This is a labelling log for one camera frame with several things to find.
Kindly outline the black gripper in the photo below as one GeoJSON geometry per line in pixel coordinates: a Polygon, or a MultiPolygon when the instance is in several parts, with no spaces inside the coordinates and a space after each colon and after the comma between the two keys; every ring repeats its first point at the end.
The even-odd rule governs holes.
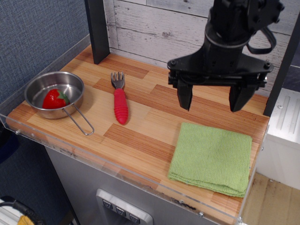
{"type": "Polygon", "coordinates": [[[274,49],[274,36],[267,35],[270,48],[255,49],[250,37],[227,39],[219,35],[205,35],[203,46],[193,54],[170,60],[168,83],[177,88],[180,107],[189,111],[193,85],[232,86],[229,93],[230,110],[237,112],[264,87],[266,76],[273,66],[244,55],[243,48],[253,54],[267,54],[274,49]]]}

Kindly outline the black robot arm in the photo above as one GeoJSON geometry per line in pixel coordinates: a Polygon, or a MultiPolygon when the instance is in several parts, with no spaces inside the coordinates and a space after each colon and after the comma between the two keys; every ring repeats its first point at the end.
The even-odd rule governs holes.
{"type": "Polygon", "coordinates": [[[273,65],[257,59],[276,46],[269,25],[279,22],[278,0],[216,0],[204,30],[204,43],[193,54],[168,62],[168,82],[188,110],[195,85],[230,87],[232,112],[239,111],[266,84],[273,65]]]}

